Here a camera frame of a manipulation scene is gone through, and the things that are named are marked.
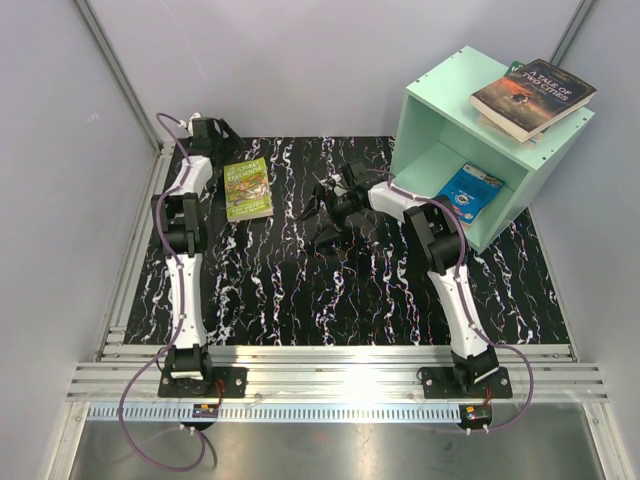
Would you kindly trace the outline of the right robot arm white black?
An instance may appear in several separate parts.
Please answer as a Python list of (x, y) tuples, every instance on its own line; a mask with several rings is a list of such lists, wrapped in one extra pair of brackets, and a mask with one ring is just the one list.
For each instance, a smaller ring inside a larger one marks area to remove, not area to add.
[(465, 397), (486, 389), (499, 362), (477, 313), (469, 286), (466, 236), (448, 198), (411, 193), (395, 184), (392, 173), (357, 161), (317, 180), (296, 221), (322, 209), (329, 224), (312, 240), (317, 247), (344, 240), (346, 219), (356, 212), (370, 210), (401, 223), (412, 264), (429, 277), (445, 314), (454, 388)]

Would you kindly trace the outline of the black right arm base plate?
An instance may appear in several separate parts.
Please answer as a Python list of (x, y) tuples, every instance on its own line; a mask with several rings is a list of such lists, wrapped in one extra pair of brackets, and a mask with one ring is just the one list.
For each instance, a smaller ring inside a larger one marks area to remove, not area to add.
[(453, 367), (421, 367), (416, 377), (423, 388), (425, 399), (510, 399), (513, 391), (505, 367), (478, 384), (463, 387), (454, 377)]

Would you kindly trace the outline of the orange 130-storey treehouse book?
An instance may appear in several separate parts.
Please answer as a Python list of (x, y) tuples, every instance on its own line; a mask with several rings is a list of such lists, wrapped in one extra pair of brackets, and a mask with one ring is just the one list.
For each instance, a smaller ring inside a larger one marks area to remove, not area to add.
[(471, 163), (465, 163), (440, 189), (463, 226), (474, 223), (501, 191), (504, 182)]

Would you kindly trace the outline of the green 104-storey treehouse book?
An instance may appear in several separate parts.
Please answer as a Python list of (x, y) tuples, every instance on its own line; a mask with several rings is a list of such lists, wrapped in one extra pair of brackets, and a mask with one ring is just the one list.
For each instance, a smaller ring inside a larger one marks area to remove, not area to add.
[(504, 76), (509, 78), (515, 78), (517, 75), (520, 74), (520, 71), (523, 69), (524, 66), (525, 64), (520, 61), (513, 61), (507, 68), (507, 71), (505, 72)]

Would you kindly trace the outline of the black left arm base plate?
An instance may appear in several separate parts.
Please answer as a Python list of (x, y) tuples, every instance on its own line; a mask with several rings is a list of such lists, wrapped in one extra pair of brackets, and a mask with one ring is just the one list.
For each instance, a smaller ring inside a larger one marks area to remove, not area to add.
[(160, 398), (217, 398), (245, 397), (249, 370), (244, 367), (218, 366), (204, 380), (173, 379), (162, 374), (158, 387)]

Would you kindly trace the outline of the dark tale of two cities book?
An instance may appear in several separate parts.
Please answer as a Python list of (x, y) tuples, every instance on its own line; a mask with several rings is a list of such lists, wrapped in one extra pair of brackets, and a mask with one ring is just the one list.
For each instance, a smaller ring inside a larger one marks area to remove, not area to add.
[(536, 59), (474, 92), (469, 103), (524, 143), (586, 106), (596, 92), (581, 78)]

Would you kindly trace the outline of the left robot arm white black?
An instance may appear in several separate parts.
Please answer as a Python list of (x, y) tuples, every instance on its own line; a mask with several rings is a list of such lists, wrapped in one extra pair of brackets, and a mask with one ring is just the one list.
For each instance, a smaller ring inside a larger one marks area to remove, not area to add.
[(224, 381), (214, 372), (207, 346), (201, 301), (201, 267), (208, 229), (201, 198), (215, 184), (222, 167), (243, 141), (223, 119), (193, 114), (179, 120), (158, 112), (162, 127), (172, 122), (189, 133), (180, 169), (167, 190), (151, 200), (153, 225), (163, 251), (171, 285), (170, 339), (163, 349), (159, 395), (203, 397), (221, 392)]

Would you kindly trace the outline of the lime green 65-storey treehouse book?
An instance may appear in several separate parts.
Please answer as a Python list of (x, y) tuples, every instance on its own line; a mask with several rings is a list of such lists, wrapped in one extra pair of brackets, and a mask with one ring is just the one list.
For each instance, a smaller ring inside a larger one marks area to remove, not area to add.
[(226, 217), (229, 222), (273, 214), (268, 169), (264, 158), (226, 165), (223, 170)]

